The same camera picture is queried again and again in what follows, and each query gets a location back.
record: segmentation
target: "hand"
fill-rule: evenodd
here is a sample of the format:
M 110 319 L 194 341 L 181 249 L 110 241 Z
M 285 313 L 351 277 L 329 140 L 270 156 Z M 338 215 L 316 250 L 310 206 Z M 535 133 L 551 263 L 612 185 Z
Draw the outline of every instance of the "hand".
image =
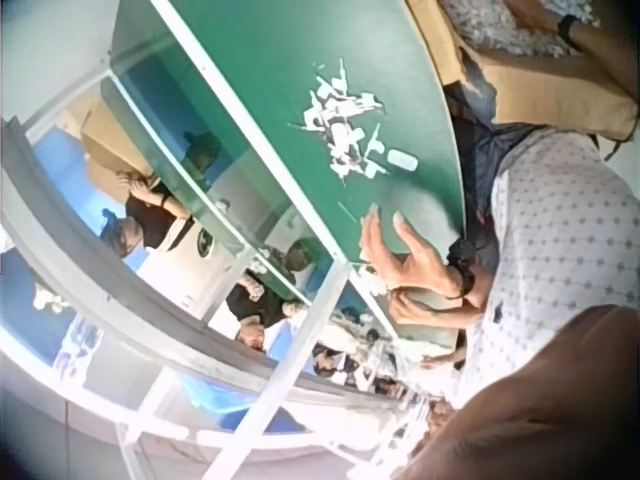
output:
M 391 294 L 389 315 L 399 325 L 424 325 L 433 318 L 433 312 L 424 305 L 411 300 L 405 292 Z
M 129 184 L 129 193 L 139 200 L 147 201 L 153 195 L 147 182 L 144 180 L 133 180 Z
M 420 237 L 402 215 L 393 217 L 393 227 L 410 253 L 397 257 L 382 238 L 378 207 L 373 205 L 362 223 L 360 248 L 390 289 L 415 287 L 454 298 L 460 294 L 462 279 L 454 269 L 445 267 L 437 250 Z
M 449 355 L 442 355 L 440 357 L 424 356 L 420 366 L 425 370 L 435 370 L 436 368 L 444 367 L 450 363 L 451 359 L 449 358 Z
M 264 294 L 264 286 L 260 285 L 258 282 L 248 282 L 245 288 L 247 289 L 247 292 L 249 292 L 249 300 L 252 302 L 257 302 Z
M 519 28 L 554 33 L 562 20 L 560 15 L 544 8 L 539 0 L 507 0 L 506 4 Z

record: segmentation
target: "polka dot shirt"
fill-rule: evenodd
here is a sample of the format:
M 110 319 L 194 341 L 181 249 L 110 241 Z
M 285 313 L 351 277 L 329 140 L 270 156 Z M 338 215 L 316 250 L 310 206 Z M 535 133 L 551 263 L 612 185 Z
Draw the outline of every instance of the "polka dot shirt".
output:
M 640 202 L 576 133 L 535 132 L 492 192 L 500 265 L 452 403 L 523 367 L 595 305 L 638 308 Z

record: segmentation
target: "bracelet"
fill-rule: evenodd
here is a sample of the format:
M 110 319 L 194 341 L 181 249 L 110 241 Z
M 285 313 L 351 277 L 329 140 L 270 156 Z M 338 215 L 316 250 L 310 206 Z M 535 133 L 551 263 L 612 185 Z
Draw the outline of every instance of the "bracelet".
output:
M 473 290 L 473 287 L 476 284 L 476 276 L 469 268 L 471 265 L 454 263 L 450 266 L 455 268 L 460 273 L 460 276 L 462 277 L 462 285 L 460 286 L 460 295 L 451 298 L 447 297 L 447 300 L 460 300 L 471 293 L 471 290 Z
M 560 35 L 564 43 L 582 53 L 582 49 L 571 40 L 571 36 L 569 35 L 569 31 L 575 22 L 579 22 L 578 17 L 575 15 L 565 15 L 562 20 L 560 20 L 560 23 L 558 23 L 558 35 Z

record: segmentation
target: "black top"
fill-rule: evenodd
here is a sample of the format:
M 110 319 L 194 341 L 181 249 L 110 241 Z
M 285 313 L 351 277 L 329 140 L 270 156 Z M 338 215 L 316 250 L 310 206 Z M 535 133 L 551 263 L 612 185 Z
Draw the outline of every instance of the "black top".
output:
M 159 183 L 153 187 L 151 191 L 162 195 L 163 202 L 172 196 L 164 183 Z M 165 210 L 163 207 L 148 204 L 133 195 L 129 195 L 124 207 L 127 217 L 133 217 L 133 219 L 135 219 L 135 221 L 142 227 L 142 244 L 145 247 L 151 247 L 154 249 L 158 248 L 167 236 L 167 233 L 169 233 L 171 225 L 173 225 L 173 222 L 176 220 L 176 216 Z M 178 246 L 192 226 L 193 218 L 189 218 L 174 242 L 169 247 L 169 250 Z
M 264 293 L 257 302 L 254 302 L 249 298 L 247 289 L 236 284 L 227 297 L 227 306 L 231 313 L 238 321 L 257 315 L 260 318 L 260 325 L 264 328 L 269 328 L 283 320 L 286 317 L 282 311 L 285 300 L 266 287 L 253 273 L 249 271 L 245 273 L 264 287 Z

